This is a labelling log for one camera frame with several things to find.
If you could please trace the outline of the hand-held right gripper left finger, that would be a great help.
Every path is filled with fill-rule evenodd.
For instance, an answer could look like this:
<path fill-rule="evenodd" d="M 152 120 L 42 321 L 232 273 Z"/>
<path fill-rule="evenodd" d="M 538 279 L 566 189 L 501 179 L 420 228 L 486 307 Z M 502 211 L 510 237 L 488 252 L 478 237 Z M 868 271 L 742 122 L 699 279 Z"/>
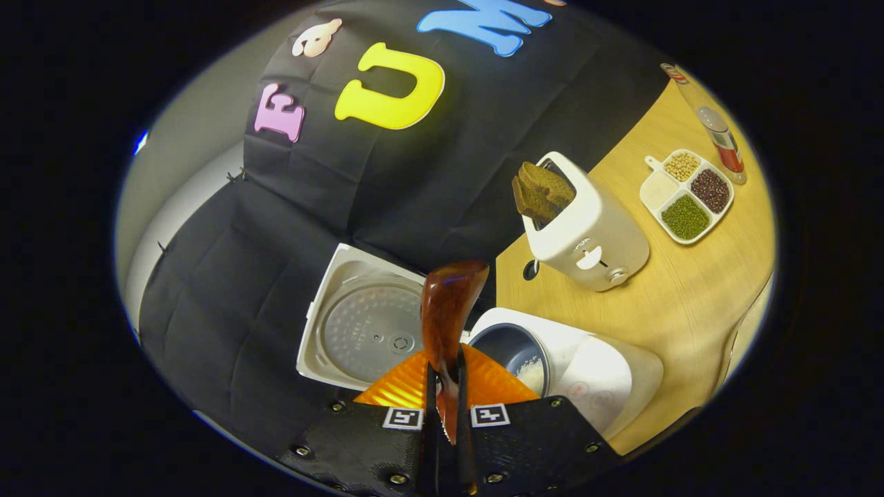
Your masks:
<path fill-rule="evenodd" d="M 278 462 L 336 496 L 435 495 L 434 380 L 420 352 L 357 396 L 323 399 Z"/>

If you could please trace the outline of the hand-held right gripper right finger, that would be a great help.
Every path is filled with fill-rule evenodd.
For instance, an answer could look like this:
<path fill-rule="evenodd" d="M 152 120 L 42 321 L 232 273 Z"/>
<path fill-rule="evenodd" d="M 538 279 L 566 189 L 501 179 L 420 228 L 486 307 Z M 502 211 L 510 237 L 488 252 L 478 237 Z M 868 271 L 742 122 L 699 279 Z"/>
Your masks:
<path fill-rule="evenodd" d="M 460 361 L 456 453 L 473 495 L 563 496 L 622 465 L 571 400 L 524 400 L 524 384 L 474 347 Z"/>

